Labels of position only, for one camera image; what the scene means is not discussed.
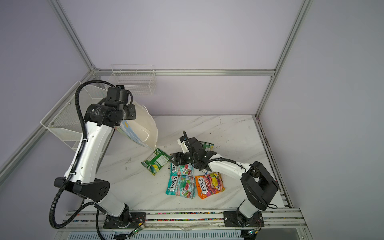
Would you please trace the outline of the teal fox's candy bag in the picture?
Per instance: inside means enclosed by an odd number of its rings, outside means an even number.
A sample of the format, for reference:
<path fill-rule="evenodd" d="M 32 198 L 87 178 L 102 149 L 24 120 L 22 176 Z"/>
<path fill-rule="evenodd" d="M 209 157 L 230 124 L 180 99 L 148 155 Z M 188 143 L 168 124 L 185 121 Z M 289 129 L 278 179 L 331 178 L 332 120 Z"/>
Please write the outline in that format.
<path fill-rule="evenodd" d="M 173 163 L 170 165 L 170 176 L 189 176 L 193 175 L 192 164 L 176 166 Z"/>
<path fill-rule="evenodd" d="M 195 197 L 195 186 L 194 177 L 171 175 L 166 194 L 193 199 Z"/>

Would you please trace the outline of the white printed paper bag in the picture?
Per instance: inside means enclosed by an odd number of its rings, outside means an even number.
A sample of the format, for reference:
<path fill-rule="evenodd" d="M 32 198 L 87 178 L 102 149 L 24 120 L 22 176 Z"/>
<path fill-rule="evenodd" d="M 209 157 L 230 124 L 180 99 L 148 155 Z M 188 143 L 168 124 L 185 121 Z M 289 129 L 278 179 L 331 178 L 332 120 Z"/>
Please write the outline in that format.
<path fill-rule="evenodd" d="M 158 128 L 144 105 L 133 101 L 136 108 L 135 120 L 124 120 L 115 130 L 138 145 L 152 150 L 157 148 Z"/>

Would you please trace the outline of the green candy bag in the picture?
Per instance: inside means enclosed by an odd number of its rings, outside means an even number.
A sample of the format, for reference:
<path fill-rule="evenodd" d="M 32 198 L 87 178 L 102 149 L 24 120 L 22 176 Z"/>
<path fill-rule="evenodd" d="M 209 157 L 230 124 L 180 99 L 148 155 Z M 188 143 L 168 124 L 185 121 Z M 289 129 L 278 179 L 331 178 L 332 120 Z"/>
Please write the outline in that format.
<path fill-rule="evenodd" d="M 205 151 L 212 151 L 214 149 L 214 144 L 212 143 L 207 143 L 202 141 L 200 141 L 200 143 L 203 145 L 203 148 Z"/>
<path fill-rule="evenodd" d="M 169 162 L 170 158 L 168 154 L 157 148 L 141 164 L 155 176 Z"/>

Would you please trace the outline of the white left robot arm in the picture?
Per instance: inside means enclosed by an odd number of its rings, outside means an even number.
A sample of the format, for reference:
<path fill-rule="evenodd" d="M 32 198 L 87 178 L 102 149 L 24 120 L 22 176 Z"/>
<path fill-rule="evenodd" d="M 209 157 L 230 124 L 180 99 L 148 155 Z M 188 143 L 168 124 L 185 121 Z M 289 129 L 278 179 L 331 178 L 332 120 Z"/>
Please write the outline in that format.
<path fill-rule="evenodd" d="M 55 179 L 54 185 L 59 190 L 50 207 L 50 225 L 54 229 L 61 229 L 85 207 L 95 206 L 107 216 L 114 227 L 125 228 L 132 220 L 129 207 L 110 193 L 110 183 L 97 179 L 96 172 L 114 127 L 122 120 L 136 119 L 135 105 L 108 100 L 103 105 L 91 104 L 84 115 L 80 105 L 76 104 L 76 111 L 83 131 L 82 140 L 64 177 Z M 65 222 L 59 224 L 56 222 L 55 213 L 64 191 L 89 199 L 90 202 L 79 207 Z"/>

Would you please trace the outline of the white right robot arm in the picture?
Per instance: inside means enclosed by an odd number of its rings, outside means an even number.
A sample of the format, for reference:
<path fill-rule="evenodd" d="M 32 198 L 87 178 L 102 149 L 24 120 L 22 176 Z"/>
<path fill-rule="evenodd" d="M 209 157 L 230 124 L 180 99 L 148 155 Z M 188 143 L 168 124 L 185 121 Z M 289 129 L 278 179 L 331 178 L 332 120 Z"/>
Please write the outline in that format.
<path fill-rule="evenodd" d="M 262 227 L 261 212 L 276 208 L 272 204 L 279 185 L 265 166 L 255 161 L 252 164 L 236 162 L 222 157 L 214 151 L 206 151 L 196 138 L 180 137 L 181 152 L 171 154 L 171 163 L 176 166 L 191 164 L 200 171 L 220 173 L 241 182 L 246 193 L 245 200 L 236 211 L 225 211 L 226 227 Z"/>

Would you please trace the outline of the orange Fox's candy bag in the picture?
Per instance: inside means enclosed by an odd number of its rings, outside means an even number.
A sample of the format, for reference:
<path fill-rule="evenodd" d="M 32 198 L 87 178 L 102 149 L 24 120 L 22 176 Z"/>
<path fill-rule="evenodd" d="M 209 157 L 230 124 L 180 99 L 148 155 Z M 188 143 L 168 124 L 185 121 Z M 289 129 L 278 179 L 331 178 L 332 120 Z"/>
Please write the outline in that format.
<path fill-rule="evenodd" d="M 195 176 L 198 196 L 203 200 L 225 191 L 220 173 L 212 172 L 204 176 Z"/>

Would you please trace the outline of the white mesh shelf upper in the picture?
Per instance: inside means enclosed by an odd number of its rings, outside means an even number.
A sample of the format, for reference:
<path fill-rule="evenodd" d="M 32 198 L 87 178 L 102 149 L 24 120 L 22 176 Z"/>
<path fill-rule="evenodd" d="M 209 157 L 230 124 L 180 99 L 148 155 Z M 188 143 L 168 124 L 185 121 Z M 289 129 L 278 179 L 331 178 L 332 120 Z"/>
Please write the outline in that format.
<path fill-rule="evenodd" d="M 82 129 L 75 106 L 75 93 L 81 85 L 76 82 L 60 101 L 41 120 L 41 125 L 71 149 L 76 149 L 82 138 Z M 107 95 L 105 89 L 95 85 L 82 88 L 79 104 L 82 114 L 89 105 L 96 104 Z"/>

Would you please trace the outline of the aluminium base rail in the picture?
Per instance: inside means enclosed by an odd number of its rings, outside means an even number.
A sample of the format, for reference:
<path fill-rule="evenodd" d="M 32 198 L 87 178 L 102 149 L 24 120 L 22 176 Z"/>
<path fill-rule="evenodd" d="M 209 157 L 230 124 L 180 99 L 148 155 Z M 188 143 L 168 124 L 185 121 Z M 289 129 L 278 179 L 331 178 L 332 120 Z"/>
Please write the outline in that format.
<path fill-rule="evenodd" d="M 241 227 L 230 210 L 133 211 L 132 223 L 125 229 L 114 227 L 103 214 L 86 211 L 63 229 L 56 240 L 259 240 L 272 232 L 286 239 L 313 237 L 299 209 L 267 210 Z"/>

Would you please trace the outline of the aluminium frame posts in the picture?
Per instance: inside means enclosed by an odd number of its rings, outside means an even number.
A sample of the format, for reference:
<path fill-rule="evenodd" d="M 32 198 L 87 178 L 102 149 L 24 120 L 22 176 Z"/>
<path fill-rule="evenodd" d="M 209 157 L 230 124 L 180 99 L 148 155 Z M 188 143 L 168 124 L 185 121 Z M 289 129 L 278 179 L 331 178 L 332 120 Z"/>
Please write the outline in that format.
<path fill-rule="evenodd" d="M 257 112 L 255 113 L 255 124 L 259 131 L 260 138 L 263 142 L 264 149 L 267 153 L 268 159 L 274 174 L 278 179 L 278 183 L 281 184 L 281 190 L 286 196 L 288 204 L 291 206 L 292 201 L 288 195 L 287 188 L 283 182 L 281 173 L 277 167 L 277 163 L 272 154 L 270 144 L 266 138 L 265 131 L 262 127 L 260 116 L 265 108 L 265 105 L 270 97 L 273 88 L 278 80 L 278 77 L 283 69 L 284 63 L 289 55 L 289 52 L 296 40 L 298 32 L 305 20 L 312 1 L 303 1 L 300 5 L 300 10 L 298 15 L 295 18 L 294 25 L 290 30 L 287 41 L 283 47 L 281 55 L 278 59 L 277 65 L 273 70 L 263 70 L 263 69 L 157 69 L 155 70 L 156 76 L 270 76 L 270 81 L 267 85 L 266 91 L 263 94 L 263 98 L 258 106 Z M 88 83 L 95 77 L 106 76 L 111 74 L 111 71 L 106 69 L 97 69 L 92 65 L 92 61 L 89 55 L 86 53 L 84 46 L 81 44 L 78 35 L 75 33 L 73 25 L 70 23 L 69 17 L 64 11 L 64 8 L 60 1 L 48 1 L 49 6 L 52 8 L 53 12 L 58 18 L 58 21 L 62 25 L 64 31 L 69 36 L 71 43 L 74 45 L 81 59 L 85 62 L 87 66 L 87 72 L 82 77 L 81 82 Z M 43 126 L 38 126 L 32 134 L 17 148 L 17 150 L 10 156 L 10 158 L 1 166 L 1 188 L 8 183 L 8 179 L 14 174 L 17 168 L 22 164 L 26 155 L 31 151 L 31 149 L 36 145 L 36 143 L 42 138 L 46 133 L 46 128 Z"/>

